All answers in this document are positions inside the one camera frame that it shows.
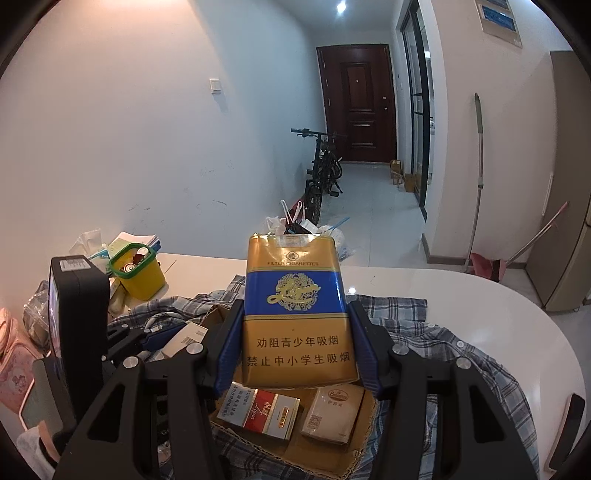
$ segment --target barcode label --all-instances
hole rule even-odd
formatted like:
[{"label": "barcode label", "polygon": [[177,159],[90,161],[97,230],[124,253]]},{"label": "barcode label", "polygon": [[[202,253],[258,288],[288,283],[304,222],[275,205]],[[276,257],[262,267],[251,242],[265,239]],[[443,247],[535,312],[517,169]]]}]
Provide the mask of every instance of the barcode label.
[{"label": "barcode label", "polygon": [[320,417],[319,415],[310,415],[310,420],[308,420],[308,428],[309,429],[320,428],[321,421],[322,421],[322,417]]},{"label": "barcode label", "polygon": [[87,270],[90,265],[84,258],[70,258],[60,260],[60,268],[62,272],[72,272],[74,270]]},{"label": "barcode label", "polygon": [[191,345],[192,343],[197,343],[197,340],[193,340],[191,337],[185,337],[181,340],[181,343],[185,345]]}]

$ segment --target pink bag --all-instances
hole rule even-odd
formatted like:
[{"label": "pink bag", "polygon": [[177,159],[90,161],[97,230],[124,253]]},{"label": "pink bag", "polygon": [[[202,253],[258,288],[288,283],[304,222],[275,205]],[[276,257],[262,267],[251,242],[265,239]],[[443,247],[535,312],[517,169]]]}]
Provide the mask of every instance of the pink bag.
[{"label": "pink bag", "polygon": [[42,356],[21,323],[0,309],[0,402],[16,414],[33,381],[33,362]]}]

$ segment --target cardboard box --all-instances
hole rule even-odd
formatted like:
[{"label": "cardboard box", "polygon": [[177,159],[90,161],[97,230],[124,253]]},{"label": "cardboard box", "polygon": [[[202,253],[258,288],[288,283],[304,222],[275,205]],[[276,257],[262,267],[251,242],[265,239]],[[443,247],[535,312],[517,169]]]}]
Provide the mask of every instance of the cardboard box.
[{"label": "cardboard box", "polygon": [[404,176],[399,173],[392,173],[392,184],[401,185],[404,182]]},{"label": "cardboard box", "polygon": [[395,174],[402,175],[402,162],[400,160],[392,160],[390,162],[390,177],[394,178]]},{"label": "cardboard box", "polygon": [[407,173],[404,176],[404,190],[407,192],[414,192],[415,177],[412,173]]},{"label": "cardboard box", "polygon": [[331,237],[251,237],[244,311],[244,386],[311,388],[359,378]]},{"label": "cardboard box", "polygon": [[[228,312],[229,309],[226,307],[215,305],[202,321],[202,325],[211,328],[214,325],[223,323]],[[234,381],[242,383],[241,365],[236,368]],[[321,442],[301,433],[309,409],[316,396],[316,391],[316,389],[271,391],[272,393],[300,399],[297,417],[289,441],[251,432],[217,418],[225,393],[217,400],[216,410],[210,415],[209,419],[212,424],[215,424],[227,434],[288,465],[301,468],[304,472],[312,475],[333,480],[345,480],[358,467],[359,461],[365,452],[365,446],[374,426],[378,402],[371,392],[364,391],[348,444],[338,445]]]}]

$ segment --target blue sign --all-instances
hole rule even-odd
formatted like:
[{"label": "blue sign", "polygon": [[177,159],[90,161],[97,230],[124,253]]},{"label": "blue sign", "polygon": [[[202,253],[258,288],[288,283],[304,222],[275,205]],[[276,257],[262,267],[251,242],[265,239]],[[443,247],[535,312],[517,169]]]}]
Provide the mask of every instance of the blue sign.
[{"label": "blue sign", "polygon": [[484,14],[484,18],[486,18],[488,21],[517,33],[515,21],[508,15],[498,12],[492,8],[485,7],[484,5],[482,5],[482,13]]}]

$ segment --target plaid shirt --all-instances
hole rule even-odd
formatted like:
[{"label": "plaid shirt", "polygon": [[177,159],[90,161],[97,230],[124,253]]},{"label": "plaid shirt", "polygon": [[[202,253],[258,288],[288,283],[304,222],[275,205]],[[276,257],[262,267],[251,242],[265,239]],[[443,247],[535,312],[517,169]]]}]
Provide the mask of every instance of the plaid shirt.
[{"label": "plaid shirt", "polygon": [[[152,300],[140,305],[128,314],[117,318],[115,324],[127,323],[134,328],[150,328],[153,332],[188,321],[200,323],[210,308],[216,304],[230,307],[234,300],[244,298],[245,277],[237,275],[227,290],[199,294],[194,299],[170,297]],[[427,301],[401,298],[377,298],[362,295],[347,296],[347,302],[359,300],[372,323],[382,325],[395,343],[408,345],[424,358],[449,361],[459,356],[469,358],[497,397],[509,418],[515,423],[519,436],[527,450],[536,472],[539,473],[538,450],[534,421],[530,406],[517,380],[493,358],[478,348],[463,344],[449,330],[426,324]],[[158,352],[152,352],[153,358]],[[366,479],[378,452],[379,439],[384,431],[389,402],[379,403],[374,429],[368,438],[365,453],[350,479]],[[290,466],[257,450],[212,425],[213,438],[221,455],[228,459],[234,480],[264,472],[265,478],[277,480],[316,480],[309,473]],[[437,396],[427,397],[426,432],[419,480],[433,476],[437,443]],[[162,477],[174,478],[169,460],[161,467]]]}]

